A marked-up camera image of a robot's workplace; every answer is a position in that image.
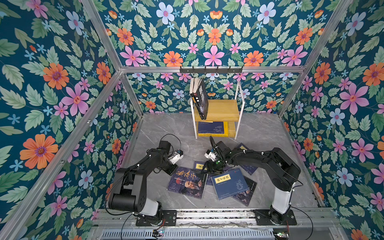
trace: metal plate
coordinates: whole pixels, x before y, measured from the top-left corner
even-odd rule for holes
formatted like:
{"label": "metal plate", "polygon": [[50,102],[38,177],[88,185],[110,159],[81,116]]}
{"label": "metal plate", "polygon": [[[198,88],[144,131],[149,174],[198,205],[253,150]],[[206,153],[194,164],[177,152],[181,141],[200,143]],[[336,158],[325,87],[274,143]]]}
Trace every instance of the metal plate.
{"label": "metal plate", "polygon": [[[257,213],[255,213],[257,225],[259,225],[259,226],[274,225],[274,223],[271,222],[270,218],[265,217],[265,216],[268,216],[269,210],[258,209],[257,212],[261,213],[259,215]],[[292,210],[288,211],[286,220],[288,221],[289,226],[297,225],[296,218],[295,218],[295,215],[293,214]],[[283,222],[280,226],[286,226],[286,224],[287,224],[287,222]]]}
{"label": "metal plate", "polygon": [[[176,226],[177,211],[176,210],[163,210],[163,215],[165,218],[164,226]],[[144,218],[139,217],[136,221],[136,226],[138,227],[156,227],[152,226],[149,222],[145,222]]]}

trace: bookshelf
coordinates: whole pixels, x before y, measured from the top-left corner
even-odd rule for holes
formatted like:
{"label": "bookshelf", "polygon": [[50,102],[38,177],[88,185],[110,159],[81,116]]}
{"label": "bookshelf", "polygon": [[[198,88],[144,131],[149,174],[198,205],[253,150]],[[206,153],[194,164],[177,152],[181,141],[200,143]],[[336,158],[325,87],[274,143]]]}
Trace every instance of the bookshelf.
{"label": "bookshelf", "polygon": [[[237,94],[239,92],[241,93],[242,98],[242,107],[240,112],[237,105]],[[234,137],[236,139],[241,117],[243,115],[244,105],[245,100],[240,82],[238,82],[236,86],[235,99],[208,99],[208,113],[207,119],[205,120],[200,118],[192,99],[190,99],[195,138],[197,139],[198,136],[198,124],[196,124],[196,122],[228,122],[228,137]]]}

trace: yellow title label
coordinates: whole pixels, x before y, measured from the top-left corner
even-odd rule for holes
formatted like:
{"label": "yellow title label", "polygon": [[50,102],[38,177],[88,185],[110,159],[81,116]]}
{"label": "yellow title label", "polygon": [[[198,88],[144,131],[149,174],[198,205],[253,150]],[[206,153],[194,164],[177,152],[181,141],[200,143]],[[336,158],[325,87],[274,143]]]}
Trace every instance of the yellow title label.
{"label": "yellow title label", "polygon": [[227,174],[227,175],[215,178],[215,182],[216,183],[221,183],[221,182],[228,181],[230,179],[231,179],[231,176],[229,176],[229,174]]}

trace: floral wallpaper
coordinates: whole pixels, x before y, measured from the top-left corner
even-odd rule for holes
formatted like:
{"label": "floral wallpaper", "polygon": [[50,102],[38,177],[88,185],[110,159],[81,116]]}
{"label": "floral wallpaper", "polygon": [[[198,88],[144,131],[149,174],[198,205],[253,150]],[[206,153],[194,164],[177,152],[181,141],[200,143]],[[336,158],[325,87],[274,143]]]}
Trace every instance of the floral wallpaper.
{"label": "floral wallpaper", "polygon": [[[3,1],[0,32],[2,228],[114,68],[79,1]],[[135,119],[119,83],[18,239],[86,238]]]}
{"label": "floral wallpaper", "polygon": [[382,239],[382,0],[354,1],[285,113],[325,205],[353,240]]}

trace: stack of books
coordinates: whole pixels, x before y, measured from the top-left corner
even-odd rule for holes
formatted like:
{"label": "stack of books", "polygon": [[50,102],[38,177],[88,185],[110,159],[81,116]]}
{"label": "stack of books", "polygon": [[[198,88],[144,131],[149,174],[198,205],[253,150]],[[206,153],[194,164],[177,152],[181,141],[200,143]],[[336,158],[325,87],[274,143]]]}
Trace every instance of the stack of books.
{"label": "stack of books", "polygon": [[192,78],[189,86],[189,94],[191,95],[192,101],[199,112],[200,118],[202,120],[207,119],[208,99],[207,92],[205,91],[204,80]]}

